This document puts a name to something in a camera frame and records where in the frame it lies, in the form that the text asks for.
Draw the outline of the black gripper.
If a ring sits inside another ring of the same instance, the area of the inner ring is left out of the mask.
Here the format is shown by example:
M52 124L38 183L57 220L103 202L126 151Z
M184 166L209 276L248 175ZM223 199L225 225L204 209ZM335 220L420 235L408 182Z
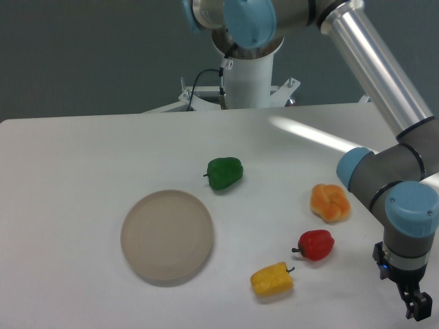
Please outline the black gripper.
M421 292L420 281L425 275L429 253L417 258L406 258L395 254L381 241L376 243L372 257L379 269L381 280L395 283L407 307L406 318L422 321L431 316L431 297Z

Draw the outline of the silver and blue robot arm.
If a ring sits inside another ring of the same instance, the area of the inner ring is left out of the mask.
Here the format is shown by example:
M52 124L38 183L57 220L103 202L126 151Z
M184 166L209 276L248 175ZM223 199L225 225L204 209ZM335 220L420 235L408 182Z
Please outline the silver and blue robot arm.
M193 31L209 29L222 53L219 105L283 106L271 90L272 56L284 37L315 25L328 36L392 130L396 145L374 154L356 147L336 173L383 225L373 257L380 276L393 281L406 316L431 315L420 290L438 228L438 194L423 180L438 172L438 120L364 14L363 1L184 1Z

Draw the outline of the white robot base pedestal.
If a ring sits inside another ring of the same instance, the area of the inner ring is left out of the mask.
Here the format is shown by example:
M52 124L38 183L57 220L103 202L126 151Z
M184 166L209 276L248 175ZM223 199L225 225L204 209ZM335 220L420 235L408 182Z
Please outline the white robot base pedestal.
M222 56L222 88L224 94L237 88L259 89L258 95L267 97L272 86L272 69L275 53L283 45L283 38L267 45L246 49L237 45L225 28L212 31L215 48Z

